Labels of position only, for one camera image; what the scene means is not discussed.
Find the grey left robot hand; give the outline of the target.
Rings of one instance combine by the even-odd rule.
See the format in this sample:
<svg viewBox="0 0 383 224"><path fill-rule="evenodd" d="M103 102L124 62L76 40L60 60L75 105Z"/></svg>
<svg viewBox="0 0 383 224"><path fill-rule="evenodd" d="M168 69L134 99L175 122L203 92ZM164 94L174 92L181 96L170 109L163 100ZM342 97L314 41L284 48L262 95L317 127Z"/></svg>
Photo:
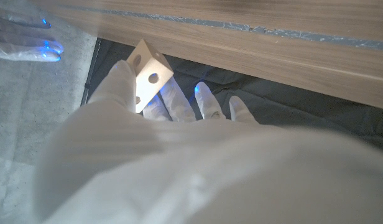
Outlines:
<svg viewBox="0 0 383 224"><path fill-rule="evenodd" d="M319 129L226 119L204 83L197 120L174 79L135 112L120 60L41 150L34 223L383 223L383 151Z"/></svg>

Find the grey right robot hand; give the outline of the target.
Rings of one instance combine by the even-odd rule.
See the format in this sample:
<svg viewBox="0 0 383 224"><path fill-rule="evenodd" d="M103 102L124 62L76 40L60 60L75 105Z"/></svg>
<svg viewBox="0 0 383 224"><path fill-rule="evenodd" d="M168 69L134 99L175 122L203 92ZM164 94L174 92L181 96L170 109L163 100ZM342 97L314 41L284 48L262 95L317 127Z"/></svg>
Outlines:
<svg viewBox="0 0 383 224"><path fill-rule="evenodd" d="M0 58L12 61L57 62L63 45L44 32L52 27L44 18L0 8Z"/></svg>

